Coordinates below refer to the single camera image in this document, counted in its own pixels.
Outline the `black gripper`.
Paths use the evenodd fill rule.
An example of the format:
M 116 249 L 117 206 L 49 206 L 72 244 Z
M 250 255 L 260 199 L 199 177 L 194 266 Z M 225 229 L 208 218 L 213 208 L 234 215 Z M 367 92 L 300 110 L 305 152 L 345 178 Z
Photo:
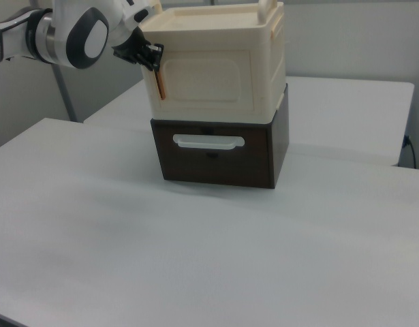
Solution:
M 151 45 L 143 35 L 140 28 L 135 28 L 127 40 L 113 46 L 113 55 L 133 64 L 140 64 L 149 71 L 159 72 L 164 45 Z

